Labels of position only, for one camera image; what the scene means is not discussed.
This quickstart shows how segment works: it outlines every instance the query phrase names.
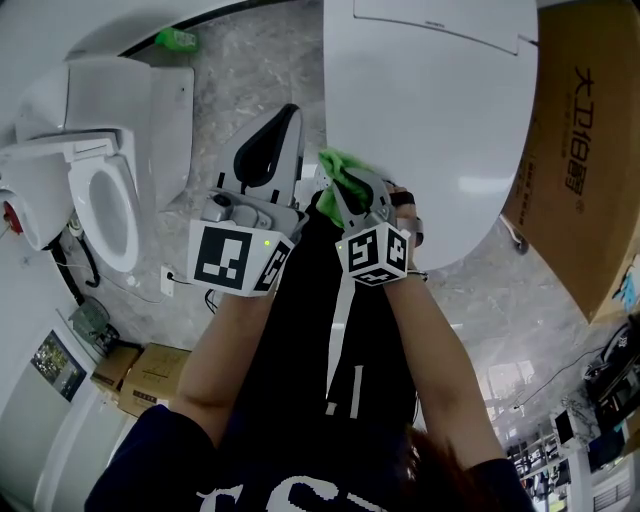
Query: toilet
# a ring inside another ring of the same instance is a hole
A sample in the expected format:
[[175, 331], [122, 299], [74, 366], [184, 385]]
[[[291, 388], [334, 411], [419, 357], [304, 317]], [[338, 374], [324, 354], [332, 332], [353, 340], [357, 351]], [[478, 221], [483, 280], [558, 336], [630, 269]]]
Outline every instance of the toilet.
[[[190, 68], [119, 57], [65, 62], [35, 82], [20, 102], [17, 144], [0, 149], [0, 199], [25, 233], [40, 234], [27, 237], [31, 245], [44, 247], [75, 208], [96, 254], [133, 270], [156, 213], [187, 183], [193, 87]], [[45, 182], [55, 184], [55, 204], [38, 208]]]

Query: marble floor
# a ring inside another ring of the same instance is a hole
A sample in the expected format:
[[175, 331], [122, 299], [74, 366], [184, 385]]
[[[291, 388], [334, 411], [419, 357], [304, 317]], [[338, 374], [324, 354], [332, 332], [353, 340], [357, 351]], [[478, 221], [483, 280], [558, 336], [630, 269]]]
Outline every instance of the marble floor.
[[[152, 65], [195, 70], [187, 188], [158, 214], [154, 240], [133, 273], [119, 274], [98, 261], [100, 272], [129, 293], [110, 282], [97, 290], [81, 284], [83, 292], [106, 306], [124, 339], [187, 349], [195, 346], [211, 313], [199, 287], [177, 284], [174, 297], [165, 298], [160, 266], [185, 275], [189, 220], [199, 217], [222, 144], [249, 119], [287, 102], [298, 104], [304, 113], [305, 160], [317, 162], [317, 151], [326, 143], [321, 2], [258, 7], [202, 24], [193, 32], [201, 41], [195, 55], [152, 47], [134, 56]], [[70, 263], [86, 265], [77, 243], [63, 241]], [[89, 277], [85, 269], [72, 270], [78, 283]], [[582, 354], [604, 345], [615, 328], [588, 327], [535, 250], [517, 254], [499, 221], [464, 260], [433, 272], [428, 286], [471, 356], [504, 445], [524, 439], [546, 422], [553, 406], [579, 384], [589, 357], [536, 391]], [[332, 337], [334, 363], [349, 301], [347, 283]]]

